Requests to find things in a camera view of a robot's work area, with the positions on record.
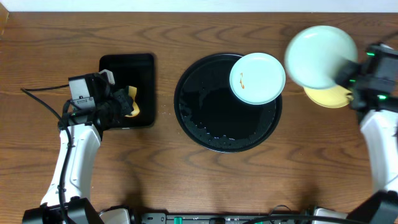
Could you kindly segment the yellow plate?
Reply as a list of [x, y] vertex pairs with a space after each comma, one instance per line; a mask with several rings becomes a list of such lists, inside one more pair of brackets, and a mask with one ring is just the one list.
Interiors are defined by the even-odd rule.
[[351, 91], [342, 86], [334, 86], [325, 90], [303, 88], [306, 95], [316, 104], [326, 108], [341, 108], [349, 104]]

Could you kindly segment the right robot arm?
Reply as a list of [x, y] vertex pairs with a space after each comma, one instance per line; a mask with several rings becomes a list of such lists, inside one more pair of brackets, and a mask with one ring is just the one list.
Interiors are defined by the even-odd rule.
[[397, 59], [371, 57], [350, 62], [335, 81], [349, 87], [371, 163], [375, 193], [347, 214], [325, 208], [313, 211], [312, 223], [394, 223], [397, 220], [397, 98], [392, 96]]

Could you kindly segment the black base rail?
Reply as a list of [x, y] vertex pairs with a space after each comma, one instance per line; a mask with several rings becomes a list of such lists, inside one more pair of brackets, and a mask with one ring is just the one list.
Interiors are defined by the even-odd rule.
[[255, 215], [187, 215], [143, 213], [130, 217], [132, 224], [294, 224], [294, 223], [362, 223], [340, 217], [323, 217], [298, 214]]

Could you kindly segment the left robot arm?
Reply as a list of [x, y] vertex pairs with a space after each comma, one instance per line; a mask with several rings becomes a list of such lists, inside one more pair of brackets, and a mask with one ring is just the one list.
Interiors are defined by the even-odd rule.
[[132, 223], [127, 207], [97, 212], [90, 202], [91, 178], [102, 133], [118, 114], [119, 102], [107, 97], [90, 110], [58, 115], [60, 154], [50, 187], [40, 206], [26, 210], [23, 223]]

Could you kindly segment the round black tray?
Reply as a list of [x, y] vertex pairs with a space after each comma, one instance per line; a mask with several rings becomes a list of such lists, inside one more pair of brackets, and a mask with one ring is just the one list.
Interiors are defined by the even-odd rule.
[[240, 54], [213, 54], [189, 66], [177, 83], [174, 110], [189, 138], [212, 151], [247, 151], [265, 141], [277, 127], [282, 97], [264, 105], [239, 100], [229, 73]]

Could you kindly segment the black rectangular tray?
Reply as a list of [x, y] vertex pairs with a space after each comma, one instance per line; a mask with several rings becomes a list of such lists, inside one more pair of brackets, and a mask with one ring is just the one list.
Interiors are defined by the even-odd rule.
[[120, 117], [113, 129], [132, 129], [152, 126], [155, 120], [155, 62], [152, 54], [104, 55], [99, 60], [99, 71], [113, 73], [115, 90], [137, 88], [135, 102], [140, 112], [133, 118]]

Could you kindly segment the green yellow sponge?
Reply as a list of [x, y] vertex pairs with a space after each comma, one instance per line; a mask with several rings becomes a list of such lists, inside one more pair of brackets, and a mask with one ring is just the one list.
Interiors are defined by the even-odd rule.
[[128, 95], [132, 98], [132, 107], [133, 110], [130, 114], [125, 115], [127, 118], [133, 118], [140, 113], [140, 109], [136, 103], [136, 95], [137, 95], [137, 88], [134, 86], [127, 86], [126, 87]]

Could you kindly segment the light blue plate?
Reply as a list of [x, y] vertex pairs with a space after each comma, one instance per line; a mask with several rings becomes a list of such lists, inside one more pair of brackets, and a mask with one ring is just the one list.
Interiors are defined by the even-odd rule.
[[338, 72], [358, 61], [354, 40], [332, 26], [313, 26], [299, 32], [288, 44], [284, 65], [298, 85], [316, 90], [336, 86]]
[[233, 65], [229, 85], [239, 100], [250, 105], [263, 105], [282, 93], [285, 79], [285, 70], [275, 57], [251, 53]]

